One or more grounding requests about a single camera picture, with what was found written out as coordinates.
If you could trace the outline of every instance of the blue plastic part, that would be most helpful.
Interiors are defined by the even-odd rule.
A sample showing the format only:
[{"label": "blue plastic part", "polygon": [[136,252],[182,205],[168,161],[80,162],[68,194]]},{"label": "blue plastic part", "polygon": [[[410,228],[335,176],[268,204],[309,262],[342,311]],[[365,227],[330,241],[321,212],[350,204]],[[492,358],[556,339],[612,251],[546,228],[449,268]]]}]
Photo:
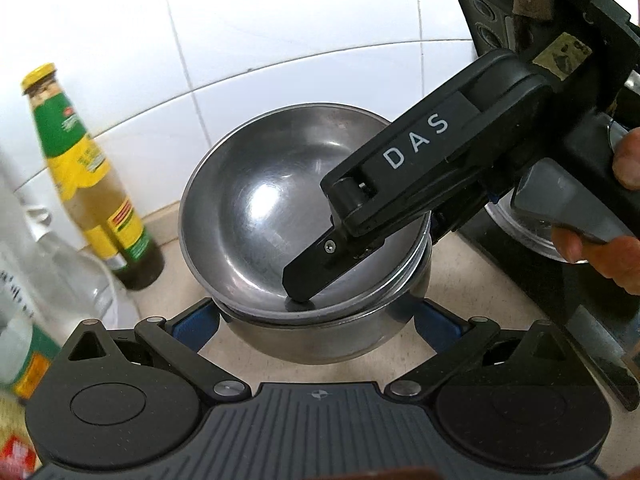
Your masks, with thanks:
[{"label": "blue plastic part", "polygon": [[171,335],[194,352],[211,339],[220,326],[220,311],[210,301],[174,326]]},{"label": "blue plastic part", "polygon": [[422,303],[414,315],[415,330],[437,353],[445,352],[464,335],[466,327],[436,310],[429,300]]}]

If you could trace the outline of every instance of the glass bottle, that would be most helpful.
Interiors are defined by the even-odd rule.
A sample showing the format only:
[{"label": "glass bottle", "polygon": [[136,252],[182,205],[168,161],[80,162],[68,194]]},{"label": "glass bottle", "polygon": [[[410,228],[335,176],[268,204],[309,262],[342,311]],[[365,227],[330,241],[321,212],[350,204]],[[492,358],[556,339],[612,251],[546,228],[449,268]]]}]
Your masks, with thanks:
[{"label": "glass bottle", "polygon": [[22,90],[58,195],[94,253],[130,290],[153,283],[164,268],[162,253],[60,88],[55,65],[27,74]]}]

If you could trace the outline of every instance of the metal bowl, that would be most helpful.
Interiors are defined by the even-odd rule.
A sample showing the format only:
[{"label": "metal bowl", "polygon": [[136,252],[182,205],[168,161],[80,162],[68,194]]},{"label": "metal bowl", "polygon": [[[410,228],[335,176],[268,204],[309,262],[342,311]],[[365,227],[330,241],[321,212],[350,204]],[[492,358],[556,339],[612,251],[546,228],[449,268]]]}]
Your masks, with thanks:
[{"label": "metal bowl", "polygon": [[309,302],[294,302],[282,286],[285,265],[331,227],[320,180],[387,124],[358,108],[297,105],[258,117],[213,147],[184,191],[179,232],[189,268],[212,297],[262,322],[321,322],[373,304],[419,262],[426,217]]},{"label": "metal bowl", "polygon": [[382,345],[411,321],[431,275],[431,239],[411,276],[398,282],[375,304],[313,325],[272,325],[246,319],[216,302],[229,328],[252,347],[278,359],[306,365],[347,361]]},{"label": "metal bowl", "polygon": [[[556,250],[554,243],[551,241],[553,226],[548,222],[526,218],[517,214],[511,209],[512,195],[513,189],[503,196],[497,204],[489,202],[484,206],[485,211],[500,229],[526,248],[557,262],[566,263],[566,260]],[[586,261],[581,260],[578,263],[584,264]]]}]

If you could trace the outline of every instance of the bowl rim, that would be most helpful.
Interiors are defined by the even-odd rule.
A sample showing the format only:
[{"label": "bowl rim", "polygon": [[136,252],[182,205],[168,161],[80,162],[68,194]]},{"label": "bowl rim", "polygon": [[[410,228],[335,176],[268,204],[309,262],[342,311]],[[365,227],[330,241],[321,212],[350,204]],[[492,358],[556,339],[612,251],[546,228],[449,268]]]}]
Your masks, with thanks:
[{"label": "bowl rim", "polygon": [[[233,310],[232,308],[229,308],[225,304],[221,304],[221,302],[219,301],[213,300],[213,302],[216,304],[216,308],[219,309],[220,312],[225,314],[226,316],[229,316],[235,319],[236,321],[249,323],[250,325],[257,326],[260,328],[272,328],[274,330],[319,330],[323,328],[332,328],[334,326],[350,323],[367,316],[372,316],[372,314],[375,314],[382,308],[388,307],[391,303],[398,300],[404,294],[410,294],[409,291],[411,287],[414,285],[415,282],[417,282],[422,277],[422,275],[424,274],[425,270],[427,269],[428,265],[431,262],[432,256],[433,256],[433,244],[431,243],[431,238],[429,238],[429,240],[427,240],[427,243],[426,243],[424,254],[422,255],[417,266],[415,267],[413,272],[410,273],[409,278],[396,290],[391,291],[388,296],[384,296],[383,298],[378,300],[378,302],[376,302],[375,304],[372,304],[361,311],[352,312],[350,314],[347,314],[345,317],[324,320],[318,323],[309,323],[309,324],[302,324],[302,325],[268,323],[262,320],[254,320],[251,318],[244,317],[242,313],[236,312],[235,310]],[[414,296],[414,298],[416,302],[422,301],[422,299],[418,298],[417,296]]]},{"label": "bowl rim", "polygon": [[267,310],[259,310],[256,308],[245,306],[232,298],[227,297],[225,294],[220,293],[220,291],[216,290],[209,282],[204,278],[204,276],[198,271],[196,265],[193,263],[189,255],[189,251],[186,247],[185,237],[184,237],[184,207],[185,202],[190,192],[191,186],[193,185],[194,180],[200,173],[201,168],[207,163],[209,158],[213,156],[213,154],[226,142],[230,139],[233,134],[238,131],[244,129],[249,124],[260,121],[263,118],[285,112],[288,110],[295,110],[299,108],[316,108],[316,107],[328,107],[328,108],[340,108],[342,110],[351,110],[354,112],[358,112],[361,114],[365,114],[373,119],[378,120],[384,127],[391,124],[391,121],[381,117],[373,112],[368,110],[364,110],[362,108],[354,107],[351,105],[343,105],[337,103],[304,103],[297,105],[289,105],[282,108],[277,108],[275,110],[271,110],[269,112],[265,112],[259,116],[256,116],[243,124],[237,126],[233,130],[231,130],[228,134],[223,136],[203,157],[202,160],[196,165],[189,180],[184,187],[184,191],[182,192],[182,197],[180,198],[180,207],[178,210],[178,241],[180,243],[180,251],[182,253],[182,257],[187,264],[187,267],[191,271],[192,275],[196,278],[196,280],[200,283],[201,286],[210,294],[214,300],[218,300],[222,302],[227,309],[232,310],[233,312],[237,312],[247,319],[253,319],[257,322],[264,323],[277,323],[282,325],[308,325],[310,322],[328,322],[331,320],[335,320],[338,318],[343,318],[363,309],[366,305],[370,305],[375,301],[379,300],[381,297],[385,295],[385,293],[392,287],[395,283],[398,276],[400,276],[408,266],[411,265],[416,259],[420,261],[423,257],[424,246],[423,240],[424,237],[429,236],[429,228],[430,228],[430,215],[426,213],[425,215],[418,217],[414,220],[414,222],[420,221],[421,224],[418,229],[418,234],[412,244],[411,248],[407,252],[407,254],[402,258],[401,262],[396,266],[394,270],[388,273],[382,280],[380,280],[376,285],[371,288],[363,291],[362,293],[350,298],[348,300],[342,301],[340,303],[332,304],[330,306],[322,307],[317,310],[306,310],[300,312],[279,312],[279,311],[267,311]]}]

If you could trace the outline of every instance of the countertop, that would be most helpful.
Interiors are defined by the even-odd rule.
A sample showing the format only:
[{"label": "countertop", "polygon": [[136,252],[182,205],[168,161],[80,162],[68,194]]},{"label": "countertop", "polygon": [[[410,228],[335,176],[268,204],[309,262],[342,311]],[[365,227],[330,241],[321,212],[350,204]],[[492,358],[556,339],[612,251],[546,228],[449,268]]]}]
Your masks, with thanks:
[{"label": "countertop", "polygon": [[[173,317],[206,297],[187,268],[177,240],[162,247],[166,267],[150,287],[132,296],[142,317]],[[433,248],[428,297],[468,319],[486,316],[502,328],[526,330],[544,316],[542,311],[493,264],[456,234],[444,237]],[[409,323],[398,335],[376,350],[338,364],[309,366],[280,361],[255,351],[221,322],[220,330],[201,355],[250,384],[260,382],[390,382],[434,354]],[[640,465],[640,409],[627,412],[607,390],[613,423],[598,464],[614,475]]]}]

